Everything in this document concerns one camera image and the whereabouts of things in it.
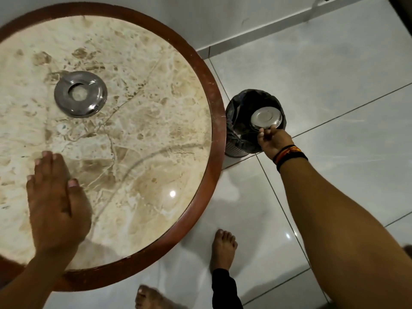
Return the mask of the person's left hand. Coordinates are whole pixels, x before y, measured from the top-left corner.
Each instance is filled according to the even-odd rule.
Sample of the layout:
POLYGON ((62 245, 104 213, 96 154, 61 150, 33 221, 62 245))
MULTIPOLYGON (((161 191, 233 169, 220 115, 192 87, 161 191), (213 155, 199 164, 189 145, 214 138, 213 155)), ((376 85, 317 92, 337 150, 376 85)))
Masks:
POLYGON ((28 206, 35 254, 48 249, 77 248, 91 229, 91 218, 76 217, 70 213, 68 181, 72 179, 61 154, 54 155, 54 183, 42 184, 42 156, 35 160, 36 206, 28 206))

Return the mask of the person's right hand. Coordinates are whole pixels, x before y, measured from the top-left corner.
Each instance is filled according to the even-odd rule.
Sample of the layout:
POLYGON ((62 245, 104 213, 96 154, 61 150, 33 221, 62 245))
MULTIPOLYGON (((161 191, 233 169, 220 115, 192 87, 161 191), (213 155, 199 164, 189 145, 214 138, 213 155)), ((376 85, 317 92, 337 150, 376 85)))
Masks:
POLYGON ((285 146, 294 145, 291 136, 283 129, 277 129, 270 142, 259 143, 265 155, 272 160, 273 157, 285 146))

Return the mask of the steel ashtray bowl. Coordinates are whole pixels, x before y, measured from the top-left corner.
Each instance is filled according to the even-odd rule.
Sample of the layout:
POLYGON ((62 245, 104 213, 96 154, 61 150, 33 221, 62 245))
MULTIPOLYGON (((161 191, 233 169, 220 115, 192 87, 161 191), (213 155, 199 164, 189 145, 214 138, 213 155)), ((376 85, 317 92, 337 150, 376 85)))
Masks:
POLYGON ((275 107, 263 107, 257 109, 250 118, 250 126, 259 130, 261 128, 269 129, 272 125, 276 128, 281 126, 283 115, 281 111, 275 107))

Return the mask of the person's left forearm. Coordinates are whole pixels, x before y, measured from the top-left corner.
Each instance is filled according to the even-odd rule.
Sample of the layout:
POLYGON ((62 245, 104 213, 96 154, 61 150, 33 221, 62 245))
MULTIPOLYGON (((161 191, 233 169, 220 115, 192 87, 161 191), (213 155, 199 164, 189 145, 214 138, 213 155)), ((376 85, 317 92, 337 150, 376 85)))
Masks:
POLYGON ((43 309, 76 252, 74 247, 37 252, 23 272, 0 290, 0 309, 43 309))

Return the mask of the person's right forearm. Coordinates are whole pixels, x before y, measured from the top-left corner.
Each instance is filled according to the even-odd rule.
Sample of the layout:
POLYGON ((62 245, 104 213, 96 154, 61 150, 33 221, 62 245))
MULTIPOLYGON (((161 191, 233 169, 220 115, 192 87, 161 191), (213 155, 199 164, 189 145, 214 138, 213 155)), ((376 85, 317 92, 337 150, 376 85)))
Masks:
POLYGON ((412 309, 412 258, 304 158, 280 167, 313 273, 341 309, 412 309))

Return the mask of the orange black woven wristband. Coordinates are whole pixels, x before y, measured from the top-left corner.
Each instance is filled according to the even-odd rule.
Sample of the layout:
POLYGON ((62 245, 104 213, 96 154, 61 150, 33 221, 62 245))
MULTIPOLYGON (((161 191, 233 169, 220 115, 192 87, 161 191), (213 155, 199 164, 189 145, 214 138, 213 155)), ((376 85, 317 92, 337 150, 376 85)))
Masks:
POLYGON ((298 153, 298 154, 303 154, 304 153, 301 151, 301 149, 299 149, 296 145, 287 145, 284 148, 282 148, 272 159, 273 163, 278 166, 279 164, 281 164, 281 160, 284 159, 284 157, 288 154, 294 154, 294 153, 298 153))

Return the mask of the black thread wristband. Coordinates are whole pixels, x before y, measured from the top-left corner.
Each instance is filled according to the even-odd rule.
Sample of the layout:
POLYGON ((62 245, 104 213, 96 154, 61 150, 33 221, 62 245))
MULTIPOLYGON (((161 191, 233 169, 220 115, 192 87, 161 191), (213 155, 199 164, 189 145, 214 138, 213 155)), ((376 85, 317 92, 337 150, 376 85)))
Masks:
POLYGON ((308 161, 308 158, 306 157, 305 154, 304 155, 302 153, 301 154, 298 154, 298 153, 288 154, 284 157, 284 159, 281 160, 281 164, 276 166, 277 171, 280 173, 281 166, 283 166, 285 162, 292 160, 292 159, 305 159, 306 161, 308 161))

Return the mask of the round marble table wooden rim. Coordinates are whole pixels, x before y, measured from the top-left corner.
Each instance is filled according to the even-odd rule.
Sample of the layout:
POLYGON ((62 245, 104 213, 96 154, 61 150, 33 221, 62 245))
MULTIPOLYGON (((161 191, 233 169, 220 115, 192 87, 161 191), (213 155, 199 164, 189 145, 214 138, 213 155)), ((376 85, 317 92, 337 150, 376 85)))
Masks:
POLYGON ((120 6, 47 6, 0 27, 0 281, 34 256, 26 176, 62 154, 92 206, 91 231, 55 291, 89 291, 151 266, 193 228, 224 158, 225 112, 197 52, 159 21, 120 6), (98 75, 95 115, 64 114, 62 76, 98 75))

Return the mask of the person's right foot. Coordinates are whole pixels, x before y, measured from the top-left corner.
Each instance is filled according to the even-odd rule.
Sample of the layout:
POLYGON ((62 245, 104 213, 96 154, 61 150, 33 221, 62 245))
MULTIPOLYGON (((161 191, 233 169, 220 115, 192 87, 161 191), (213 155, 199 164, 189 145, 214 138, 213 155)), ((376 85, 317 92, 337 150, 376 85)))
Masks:
POLYGON ((238 243, 236 237, 229 231, 218 229, 212 243, 212 254, 210 261, 211 274, 215 270, 229 271, 235 257, 238 243))

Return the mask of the person's foot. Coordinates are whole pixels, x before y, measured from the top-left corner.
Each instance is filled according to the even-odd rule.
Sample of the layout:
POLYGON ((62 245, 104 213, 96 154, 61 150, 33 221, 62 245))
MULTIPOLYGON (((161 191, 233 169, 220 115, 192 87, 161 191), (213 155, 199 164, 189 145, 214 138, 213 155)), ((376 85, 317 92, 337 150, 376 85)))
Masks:
POLYGON ((215 270, 229 271, 235 257, 238 243, 236 237, 229 231, 218 229, 212 243, 212 254, 210 261, 211 274, 215 270))
POLYGON ((135 298, 135 309, 182 309, 157 289, 140 285, 135 298))

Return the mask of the person's left foot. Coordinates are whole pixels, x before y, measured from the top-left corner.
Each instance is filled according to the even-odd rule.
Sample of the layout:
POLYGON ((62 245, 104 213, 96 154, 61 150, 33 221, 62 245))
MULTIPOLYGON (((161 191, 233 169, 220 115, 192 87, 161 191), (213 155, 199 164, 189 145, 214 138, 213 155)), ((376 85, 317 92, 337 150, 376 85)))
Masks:
POLYGON ((135 309, 182 309, 157 289, 140 285, 135 298, 135 309))

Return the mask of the black trouser leg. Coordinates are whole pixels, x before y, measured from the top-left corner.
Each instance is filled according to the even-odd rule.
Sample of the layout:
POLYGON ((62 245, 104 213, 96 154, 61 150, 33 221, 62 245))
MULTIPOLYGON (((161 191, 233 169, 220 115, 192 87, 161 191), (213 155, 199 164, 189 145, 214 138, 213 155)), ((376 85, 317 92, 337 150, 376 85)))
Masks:
POLYGON ((213 309, 243 309, 237 295, 236 282, 228 270, 215 269, 212 271, 212 290, 213 309))

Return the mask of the dark furniture piece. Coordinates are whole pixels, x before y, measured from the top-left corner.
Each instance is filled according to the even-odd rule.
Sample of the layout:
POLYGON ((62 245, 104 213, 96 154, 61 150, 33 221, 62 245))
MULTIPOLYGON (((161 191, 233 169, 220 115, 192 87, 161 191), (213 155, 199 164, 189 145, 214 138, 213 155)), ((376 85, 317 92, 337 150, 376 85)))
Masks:
POLYGON ((412 0, 389 0, 389 2, 402 19, 412 21, 412 0))

